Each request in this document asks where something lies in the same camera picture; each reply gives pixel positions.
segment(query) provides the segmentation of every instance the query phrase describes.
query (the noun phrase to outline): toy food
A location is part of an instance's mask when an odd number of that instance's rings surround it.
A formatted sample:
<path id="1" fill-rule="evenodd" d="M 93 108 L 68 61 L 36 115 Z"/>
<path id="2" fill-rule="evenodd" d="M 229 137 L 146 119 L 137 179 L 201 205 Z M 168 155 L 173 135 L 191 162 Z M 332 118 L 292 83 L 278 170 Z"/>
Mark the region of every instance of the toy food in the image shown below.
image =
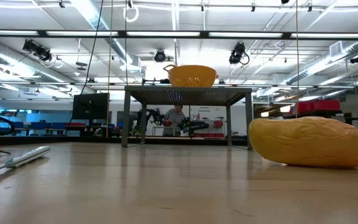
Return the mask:
<path id="1" fill-rule="evenodd" d="M 335 119 L 255 119 L 249 125 L 254 149 L 289 165 L 358 167 L 358 129 Z"/>

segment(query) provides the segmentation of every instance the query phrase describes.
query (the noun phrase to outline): ceiling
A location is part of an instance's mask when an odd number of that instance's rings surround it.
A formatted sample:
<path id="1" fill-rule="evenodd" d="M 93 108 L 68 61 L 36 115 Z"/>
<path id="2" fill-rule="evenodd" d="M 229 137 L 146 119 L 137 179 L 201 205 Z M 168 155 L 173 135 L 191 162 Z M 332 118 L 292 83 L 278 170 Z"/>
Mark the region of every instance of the ceiling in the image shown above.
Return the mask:
<path id="1" fill-rule="evenodd" d="M 60 0 L 0 0 L 0 6 L 4 7 L 0 7 L 0 29 L 92 30 L 86 19 L 70 1 L 63 1 L 64 9 L 58 6 L 59 2 Z M 101 1 L 95 2 L 100 7 Z M 291 0 L 285 6 L 281 5 L 280 0 L 256 1 L 254 12 L 250 10 L 253 4 L 251 0 L 177 0 L 177 4 L 179 5 L 178 16 L 175 22 L 173 22 L 171 0 L 133 0 L 133 5 L 139 8 L 139 17 L 134 22 L 126 22 L 124 19 L 125 1 L 104 1 L 102 17 L 106 24 L 112 21 L 112 30 L 173 30 L 175 26 L 176 30 L 296 31 L 295 13 L 282 11 L 294 9 L 295 0 Z M 204 12 L 201 11 L 203 4 L 206 9 L 208 8 Z M 309 0 L 299 0 L 298 5 L 301 10 L 298 14 L 300 32 L 358 32 L 358 0 L 313 0 L 311 12 L 305 11 L 310 6 Z M 133 16 L 134 10 L 128 11 L 128 17 Z M 39 62 L 36 56 L 27 55 L 22 50 L 25 40 L 26 38 L 22 37 L 0 37 L 0 44 Z M 51 63 L 46 63 L 46 66 L 51 65 L 50 69 L 71 80 L 85 81 L 86 71 L 78 71 L 76 62 L 89 63 L 93 39 L 82 39 L 80 48 L 78 48 L 78 39 L 36 37 L 32 40 L 49 48 L 51 53 L 64 62 L 61 68 Z M 153 74 L 147 73 L 147 67 L 160 69 L 163 65 L 175 61 L 173 39 L 118 39 L 118 42 L 127 53 L 141 59 L 142 67 L 146 69 L 146 78 L 153 78 Z M 250 56 L 250 63 L 244 67 L 230 65 L 228 61 L 237 42 L 244 43 Z M 329 46 L 335 42 L 333 40 L 299 41 L 300 67 L 329 52 Z M 293 40 L 254 42 L 254 40 L 241 39 L 178 39 L 176 59 L 179 65 L 198 64 L 212 67 L 217 71 L 219 79 L 226 83 L 280 84 L 297 69 L 296 46 L 297 42 Z M 160 64 L 154 62 L 152 54 L 156 50 L 164 50 L 166 55 L 170 56 L 171 61 Z M 114 56 L 114 60 L 110 60 L 110 54 Z M 108 43 L 104 39 L 97 39 L 92 62 L 89 65 L 89 77 L 96 78 L 97 82 L 107 82 L 108 76 L 111 82 L 125 82 L 126 77 L 128 77 L 128 82 L 141 82 L 145 74 L 122 71 L 119 68 L 121 65 L 122 63 Z M 322 80 L 338 76 L 343 72 L 344 67 L 344 62 L 335 64 L 303 80 L 302 85 L 319 85 Z M 154 77 L 167 78 L 167 74 L 162 71 Z M 106 86 L 92 86 L 91 89 L 103 90 Z"/>

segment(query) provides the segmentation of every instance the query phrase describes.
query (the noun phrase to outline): yellow colander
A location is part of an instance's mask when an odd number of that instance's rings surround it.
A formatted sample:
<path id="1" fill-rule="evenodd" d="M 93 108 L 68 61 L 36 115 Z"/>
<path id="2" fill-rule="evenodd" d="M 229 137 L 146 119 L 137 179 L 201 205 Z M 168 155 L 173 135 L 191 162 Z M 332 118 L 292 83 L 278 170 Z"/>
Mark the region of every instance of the yellow colander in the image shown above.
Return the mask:
<path id="1" fill-rule="evenodd" d="M 163 68 L 174 87 L 211 87 L 219 76 L 215 69 L 202 65 L 167 65 Z"/>

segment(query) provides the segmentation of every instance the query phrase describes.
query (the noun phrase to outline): table leg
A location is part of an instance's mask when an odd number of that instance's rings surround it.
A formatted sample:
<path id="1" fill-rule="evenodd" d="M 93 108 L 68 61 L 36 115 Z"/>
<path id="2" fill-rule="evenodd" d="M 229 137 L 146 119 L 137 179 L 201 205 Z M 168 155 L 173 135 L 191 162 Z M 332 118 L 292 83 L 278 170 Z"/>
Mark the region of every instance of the table leg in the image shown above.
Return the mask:
<path id="1" fill-rule="evenodd" d="M 122 127 L 122 147 L 128 147 L 128 135 L 129 135 L 129 110 L 131 108 L 131 93 L 125 91 L 124 98 L 124 126 Z"/>
<path id="2" fill-rule="evenodd" d="M 146 113 L 147 113 L 147 104 L 142 104 L 142 117 L 140 119 L 140 126 L 141 126 L 141 134 L 140 134 L 140 143 L 144 144 L 146 139 Z"/>
<path id="3" fill-rule="evenodd" d="M 232 140 L 231 140 L 231 110 L 230 105 L 226 106 L 226 117 L 227 117 L 227 145 L 232 146 Z"/>
<path id="4" fill-rule="evenodd" d="M 253 149 L 251 141 L 249 140 L 249 124 L 254 119 L 254 109 L 252 107 L 252 95 L 250 93 L 246 93 L 246 123 L 247 123 L 247 148 L 248 150 Z"/>

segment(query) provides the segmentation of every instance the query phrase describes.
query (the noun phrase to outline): metal table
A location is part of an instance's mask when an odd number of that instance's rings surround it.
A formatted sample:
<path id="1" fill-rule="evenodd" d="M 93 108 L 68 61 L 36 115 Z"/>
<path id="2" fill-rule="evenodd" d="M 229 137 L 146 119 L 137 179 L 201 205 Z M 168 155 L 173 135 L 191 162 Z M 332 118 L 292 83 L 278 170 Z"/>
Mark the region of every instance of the metal table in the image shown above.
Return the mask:
<path id="1" fill-rule="evenodd" d="M 145 142 L 147 105 L 189 105 L 189 106 L 225 106 L 227 116 L 227 145 L 232 146 L 231 110 L 234 103 L 245 97 L 246 123 L 248 127 L 253 119 L 251 88 L 188 88 L 172 86 L 125 86 L 124 127 L 122 129 L 122 147 L 128 147 L 129 112 L 131 96 L 142 104 L 140 120 L 142 130 L 140 143 Z M 247 148 L 252 149 L 247 134 Z"/>

